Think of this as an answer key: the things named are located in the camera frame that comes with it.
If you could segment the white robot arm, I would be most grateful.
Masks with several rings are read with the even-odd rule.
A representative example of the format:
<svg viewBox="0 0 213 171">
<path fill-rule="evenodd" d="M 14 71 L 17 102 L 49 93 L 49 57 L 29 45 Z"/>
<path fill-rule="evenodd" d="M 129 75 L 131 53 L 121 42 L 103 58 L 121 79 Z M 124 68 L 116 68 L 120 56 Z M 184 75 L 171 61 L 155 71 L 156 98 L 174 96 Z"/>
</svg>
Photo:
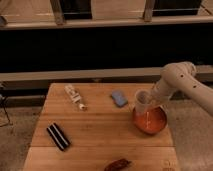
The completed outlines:
<svg viewBox="0 0 213 171">
<path fill-rule="evenodd" d="M 213 117 L 213 89 L 196 78 L 196 66 L 191 62 L 165 65 L 161 78 L 150 90 L 149 104 L 153 109 L 169 101 L 176 91 L 181 91 Z"/>
</svg>

